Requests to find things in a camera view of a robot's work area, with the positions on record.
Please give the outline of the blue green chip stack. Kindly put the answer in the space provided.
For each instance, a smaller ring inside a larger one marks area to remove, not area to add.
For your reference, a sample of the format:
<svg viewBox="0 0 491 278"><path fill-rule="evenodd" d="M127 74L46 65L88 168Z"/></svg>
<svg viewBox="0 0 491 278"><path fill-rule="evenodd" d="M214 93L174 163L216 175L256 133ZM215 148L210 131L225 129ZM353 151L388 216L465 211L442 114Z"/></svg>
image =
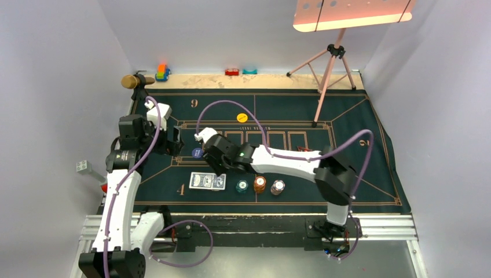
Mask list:
<svg viewBox="0 0 491 278"><path fill-rule="evenodd" d="M238 181L235 189L238 193L246 193L248 189L248 182L246 180Z"/></svg>

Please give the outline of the orange chip stack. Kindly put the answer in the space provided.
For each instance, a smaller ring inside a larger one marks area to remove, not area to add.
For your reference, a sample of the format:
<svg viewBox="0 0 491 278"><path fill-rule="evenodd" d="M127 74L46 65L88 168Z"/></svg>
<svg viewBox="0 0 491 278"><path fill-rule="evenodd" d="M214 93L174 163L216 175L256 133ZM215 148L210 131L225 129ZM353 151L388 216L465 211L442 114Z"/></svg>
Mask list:
<svg viewBox="0 0 491 278"><path fill-rule="evenodd" d="M256 176L254 179L254 191L257 194L263 193L266 188L266 178L263 176Z"/></svg>

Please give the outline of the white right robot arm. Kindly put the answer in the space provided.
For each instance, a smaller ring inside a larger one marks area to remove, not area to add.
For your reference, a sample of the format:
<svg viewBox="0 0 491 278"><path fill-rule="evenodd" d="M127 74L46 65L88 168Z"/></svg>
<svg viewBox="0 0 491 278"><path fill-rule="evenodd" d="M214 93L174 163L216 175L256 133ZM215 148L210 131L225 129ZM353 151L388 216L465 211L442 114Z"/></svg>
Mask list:
<svg viewBox="0 0 491 278"><path fill-rule="evenodd" d="M238 146L216 132L196 134L195 139L203 146L203 159L217 175L230 171L274 173L315 183L327 201L327 232L338 236L347 229L356 171L339 155L324 158L330 147L323 151L295 152L249 143Z"/></svg>

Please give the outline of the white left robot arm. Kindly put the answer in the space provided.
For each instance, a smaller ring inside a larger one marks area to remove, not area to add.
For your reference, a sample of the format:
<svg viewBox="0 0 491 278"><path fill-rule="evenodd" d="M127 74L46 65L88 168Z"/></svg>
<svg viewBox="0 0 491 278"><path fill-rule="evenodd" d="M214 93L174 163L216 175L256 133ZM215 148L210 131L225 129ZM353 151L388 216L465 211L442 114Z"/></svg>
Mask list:
<svg viewBox="0 0 491 278"><path fill-rule="evenodd" d="M173 225L167 206L146 208L132 229L134 201L141 174L150 153L177 156L184 143L181 129L173 128L167 138L167 120L153 112L119 119L119 135L106 157L107 195L100 227L91 250L79 257L86 277L144 277L151 245L156 236L165 237Z"/></svg>

